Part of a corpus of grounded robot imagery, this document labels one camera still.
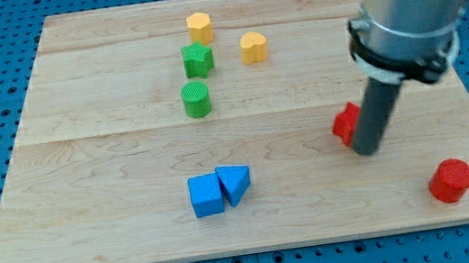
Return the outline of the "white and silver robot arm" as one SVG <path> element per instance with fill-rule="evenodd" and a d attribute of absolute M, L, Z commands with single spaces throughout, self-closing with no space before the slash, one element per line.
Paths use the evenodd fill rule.
<path fill-rule="evenodd" d="M 360 155 L 376 153 L 402 83 L 435 84 L 460 50 L 457 25 L 469 0 L 362 0 L 350 19 L 349 52 L 367 76 L 351 140 Z"/>

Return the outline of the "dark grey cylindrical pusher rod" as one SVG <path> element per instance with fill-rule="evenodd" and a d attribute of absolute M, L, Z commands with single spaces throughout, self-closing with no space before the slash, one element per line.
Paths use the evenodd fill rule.
<path fill-rule="evenodd" d="M 402 87 L 374 78 L 367 81 L 350 144 L 352 150 L 362 156 L 371 156 L 379 150 Z"/>

